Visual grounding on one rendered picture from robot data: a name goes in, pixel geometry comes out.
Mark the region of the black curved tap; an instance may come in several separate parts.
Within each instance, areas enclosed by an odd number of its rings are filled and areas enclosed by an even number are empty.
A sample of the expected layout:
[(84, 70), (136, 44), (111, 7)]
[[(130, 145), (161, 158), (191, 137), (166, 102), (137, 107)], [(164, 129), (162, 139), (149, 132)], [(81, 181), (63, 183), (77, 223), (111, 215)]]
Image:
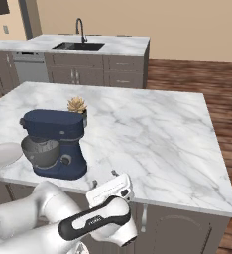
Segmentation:
[(75, 30), (76, 30), (76, 33), (77, 34), (81, 34), (81, 41), (82, 43), (86, 43), (87, 42), (87, 39), (86, 37), (84, 36), (84, 29), (83, 29), (83, 23), (82, 23), (82, 20), (80, 18), (77, 18), (76, 19), (76, 22), (75, 22)]

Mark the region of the dark sink basin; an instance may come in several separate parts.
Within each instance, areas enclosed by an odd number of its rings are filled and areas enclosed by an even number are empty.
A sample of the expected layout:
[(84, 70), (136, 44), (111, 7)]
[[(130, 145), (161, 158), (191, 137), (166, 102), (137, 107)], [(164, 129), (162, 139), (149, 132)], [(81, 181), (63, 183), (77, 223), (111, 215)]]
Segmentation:
[(72, 43), (62, 42), (53, 47), (54, 50), (84, 50), (84, 51), (98, 51), (105, 44), (103, 43)]

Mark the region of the navy blue stand mixer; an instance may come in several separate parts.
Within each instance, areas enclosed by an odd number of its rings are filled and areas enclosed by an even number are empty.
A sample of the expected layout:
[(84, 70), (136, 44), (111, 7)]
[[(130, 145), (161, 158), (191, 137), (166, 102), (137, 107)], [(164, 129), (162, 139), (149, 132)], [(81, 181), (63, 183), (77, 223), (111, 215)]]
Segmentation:
[(59, 142), (59, 157), (51, 167), (39, 168), (32, 165), (37, 175), (61, 180), (77, 180), (86, 174), (87, 163), (79, 145), (79, 140), (84, 136), (81, 114), (36, 109), (27, 112), (20, 119), (20, 125), (31, 138)]

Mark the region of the grey dishwasher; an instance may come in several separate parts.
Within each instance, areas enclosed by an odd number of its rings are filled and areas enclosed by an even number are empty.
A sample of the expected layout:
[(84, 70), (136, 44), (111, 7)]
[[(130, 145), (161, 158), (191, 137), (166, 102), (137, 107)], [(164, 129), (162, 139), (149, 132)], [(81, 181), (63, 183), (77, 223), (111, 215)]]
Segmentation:
[(16, 51), (12, 56), (20, 83), (49, 81), (43, 52)]

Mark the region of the grey stand mixer bowl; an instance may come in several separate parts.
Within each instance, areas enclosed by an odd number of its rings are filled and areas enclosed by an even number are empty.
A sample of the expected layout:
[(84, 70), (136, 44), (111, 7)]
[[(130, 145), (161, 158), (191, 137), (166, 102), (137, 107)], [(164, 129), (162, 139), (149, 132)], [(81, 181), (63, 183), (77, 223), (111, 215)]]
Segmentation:
[(51, 167), (58, 159), (60, 146), (56, 140), (25, 137), (21, 142), (25, 157), (34, 167)]

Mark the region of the yellow succulent in dark pot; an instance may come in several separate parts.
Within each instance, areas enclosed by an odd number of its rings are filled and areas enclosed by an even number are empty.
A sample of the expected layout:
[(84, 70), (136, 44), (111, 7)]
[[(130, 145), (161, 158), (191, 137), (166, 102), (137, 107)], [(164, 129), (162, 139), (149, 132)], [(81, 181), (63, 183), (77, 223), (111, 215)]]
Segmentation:
[(72, 98), (67, 103), (67, 109), (70, 112), (81, 114), (83, 118), (83, 127), (87, 126), (87, 105), (81, 97), (77, 96)]

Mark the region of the brown sink cupboard run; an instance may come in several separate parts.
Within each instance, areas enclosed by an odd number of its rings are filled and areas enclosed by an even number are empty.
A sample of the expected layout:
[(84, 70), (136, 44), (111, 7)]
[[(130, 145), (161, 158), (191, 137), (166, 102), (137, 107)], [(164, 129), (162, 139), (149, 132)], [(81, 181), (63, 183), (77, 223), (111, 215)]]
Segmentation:
[(76, 50), (60, 42), (45, 52), (49, 82), (143, 89), (147, 85), (150, 40), (130, 38)]

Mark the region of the brown island cupboard door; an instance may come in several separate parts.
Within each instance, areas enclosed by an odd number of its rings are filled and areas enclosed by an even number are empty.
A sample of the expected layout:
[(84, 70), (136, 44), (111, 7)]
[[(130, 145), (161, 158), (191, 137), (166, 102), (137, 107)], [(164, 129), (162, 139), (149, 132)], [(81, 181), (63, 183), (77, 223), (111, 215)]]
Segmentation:
[(147, 254), (216, 254), (228, 222), (225, 216), (150, 205)]

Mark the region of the brown corner cupboard run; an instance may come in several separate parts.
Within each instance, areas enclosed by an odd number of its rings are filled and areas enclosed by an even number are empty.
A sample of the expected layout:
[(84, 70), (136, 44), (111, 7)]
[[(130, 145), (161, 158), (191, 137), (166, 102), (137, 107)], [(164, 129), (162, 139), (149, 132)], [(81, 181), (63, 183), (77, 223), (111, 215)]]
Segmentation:
[(19, 84), (12, 53), (0, 51), (0, 95), (9, 93)]

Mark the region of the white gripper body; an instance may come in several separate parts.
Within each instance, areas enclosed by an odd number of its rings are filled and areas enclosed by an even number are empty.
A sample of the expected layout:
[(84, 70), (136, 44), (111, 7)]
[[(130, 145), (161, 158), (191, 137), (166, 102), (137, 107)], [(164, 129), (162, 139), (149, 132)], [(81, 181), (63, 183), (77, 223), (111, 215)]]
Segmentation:
[(122, 197), (126, 201), (133, 199), (133, 186), (127, 174), (121, 174), (103, 185), (88, 191), (86, 199), (89, 207), (94, 207), (103, 203), (111, 195)]

